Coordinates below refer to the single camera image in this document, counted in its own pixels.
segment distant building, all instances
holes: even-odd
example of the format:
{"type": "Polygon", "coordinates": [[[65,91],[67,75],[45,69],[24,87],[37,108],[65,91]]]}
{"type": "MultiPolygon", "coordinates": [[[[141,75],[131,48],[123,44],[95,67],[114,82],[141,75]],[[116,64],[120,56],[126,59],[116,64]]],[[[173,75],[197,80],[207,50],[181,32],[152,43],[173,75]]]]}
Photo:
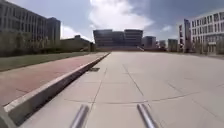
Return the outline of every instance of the distant building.
{"type": "Polygon", "coordinates": [[[143,31],[137,29],[124,30],[126,46],[140,46],[142,42],[143,31]]]}
{"type": "Polygon", "coordinates": [[[142,38],[142,44],[145,48],[156,48],[156,37],[154,36],[145,36],[142,38]]]}
{"type": "Polygon", "coordinates": [[[178,38],[178,50],[183,52],[189,52],[191,50],[191,29],[190,21],[184,19],[183,22],[178,24],[179,38],[178,38]]]}
{"type": "Polygon", "coordinates": [[[97,47],[113,46],[114,44],[112,29],[94,30],[93,35],[97,47]]]}
{"type": "Polygon", "coordinates": [[[143,31],[126,29],[123,31],[113,31],[112,29],[94,30],[94,40],[97,47],[103,46],[140,46],[143,31]]]}
{"type": "Polygon", "coordinates": [[[114,42],[114,45],[124,46],[125,45],[124,32],[123,31],[114,31],[113,32],[113,42],[114,42]]]}
{"type": "Polygon", "coordinates": [[[165,49],[166,48],[166,41],[165,40],[159,40],[157,45],[160,49],[165,49]]]}
{"type": "Polygon", "coordinates": [[[177,39],[168,39],[167,40],[167,51],[168,52],[177,52],[178,40],[177,39]]]}
{"type": "Polygon", "coordinates": [[[60,41],[60,21],[45,18],[25,8],[0,0],[0,32],[29,35],[30,41],[48,38],[60,41]]]}

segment walkway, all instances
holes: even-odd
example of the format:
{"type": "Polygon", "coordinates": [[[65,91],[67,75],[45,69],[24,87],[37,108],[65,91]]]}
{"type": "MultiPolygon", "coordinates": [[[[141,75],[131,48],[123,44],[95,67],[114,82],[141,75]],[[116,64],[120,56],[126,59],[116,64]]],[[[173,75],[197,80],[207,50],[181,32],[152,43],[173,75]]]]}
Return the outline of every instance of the walkway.
{"type": "Polygon", "coordinates": [[[87,64],[104,53],[51,61],[0,73],[0,105],[6,105],[41,85],[87,64]]]}
{"type": "Polygon", "coordinates": [[[160,128],[224,127],[224,61],[165,53],[114,52],[20,128],[69,128],[81,104],[86,128],[145,128],[137,103],[160,128]]]}

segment curb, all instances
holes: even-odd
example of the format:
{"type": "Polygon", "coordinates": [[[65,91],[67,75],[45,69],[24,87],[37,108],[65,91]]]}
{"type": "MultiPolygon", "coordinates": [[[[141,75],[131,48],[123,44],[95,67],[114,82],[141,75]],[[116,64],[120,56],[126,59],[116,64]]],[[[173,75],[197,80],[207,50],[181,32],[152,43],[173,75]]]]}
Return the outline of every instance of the curb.
{"type": "Polygon", "coordinates": [[[4,107],[5,111],[17,126],[21,125],[26,119],[54,98],[54,96],[60,93],[71,82],[76,80],[109,54],[110,53],[107,53],[88,64],[82,65],[79,68],[66,73],[47,84],[44,84],[40,88],[37,88],[34,91],[12,101],[4,107]]]}

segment modern building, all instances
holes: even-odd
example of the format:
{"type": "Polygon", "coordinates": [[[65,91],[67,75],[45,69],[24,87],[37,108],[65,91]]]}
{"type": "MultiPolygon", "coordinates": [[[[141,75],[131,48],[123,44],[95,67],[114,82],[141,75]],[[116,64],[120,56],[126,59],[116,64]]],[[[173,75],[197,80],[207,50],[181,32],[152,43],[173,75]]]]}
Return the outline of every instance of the modern building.
{"type": "Polygon", "coordinates": [[[137,29],[124,30],[126,46],[141,46],[143,31],[137,29]]]}
{"type": "Polygon", "coordinates": [[[191,29],[190,21],[184,19],[178,24],[178,51],[189,52],[191,50],[191,29]]]}
{"type": "Polygon", "coordinates": [[[114,44],[112,29],[94,30],[93,36],[97,47],[113,46],[114,44]]]}
{"type": "Polygon", "coordinates": [[[145,36],[142,38],[142,45],[145,48],[156,48],[156,37],[154,36],[145,36]]]}
{"type": "Polygon", "coordinates": [[[102,46],[140,46],[143,31],[126,29],[123,31],[113,31],[112,29],[94,30],[94,40],[97,47],[102,46]]]}
{"type": "Polygon", "coordinates": [[[113,32],[113,42],[114,42],[114,45],[124,46],[125,45],[124,32],[123,31],[114,31],[113,32]]]}
{"type": "Polygon", "coordinates": [[[166,48],[166,40],[159,40],[157,45],[160,49],[165,49],[166,48]]]}
{"type": "Polygon", "coordinates": [[[60,41],[60,21],[45,18],[6,0],[0,0],[0,32],[29,35],[30,41],[60,41]]]}
{"type": "Polygon", "coordinates": [[[178,40],[177,39],[168,39],[167,40],[167,51],[168,52],[177,52],[178,40]]]}
{"type": "Polygon", "coordinates": [[[191,18],[189,22],[190,26],[183,26],[183,29],[191,31],[192,44],[200,43],[202,47],[208,45],[208,52],[215,52],[217,42],[224,40],[224,9],[191,18]]]}

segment white cloud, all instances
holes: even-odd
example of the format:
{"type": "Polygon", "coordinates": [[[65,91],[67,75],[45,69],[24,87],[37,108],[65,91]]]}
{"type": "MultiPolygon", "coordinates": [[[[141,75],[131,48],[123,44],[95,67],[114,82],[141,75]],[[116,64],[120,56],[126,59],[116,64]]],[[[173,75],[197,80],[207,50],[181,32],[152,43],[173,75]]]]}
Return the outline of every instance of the white cloud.
{"type": "Polygon", "coordinates": [[[170,31],[172,29],[172,27],[170,25],[165,26],[162,31],[167,32],[170,31]]]}
{"type": "Polygon", "coordinates": [[[72,27],[61,24],[61,39],[74,38],[75,35],[81,35],[82,38],[92,41],[92,39],[76,32],[72,27]]]}
{"type": "Polygon", "coordinates": [[[89,19],[97,28],[144,29],[153,24],[151,19],[134,13],[128,0],[90,0],[90,4],[89,19]]]}

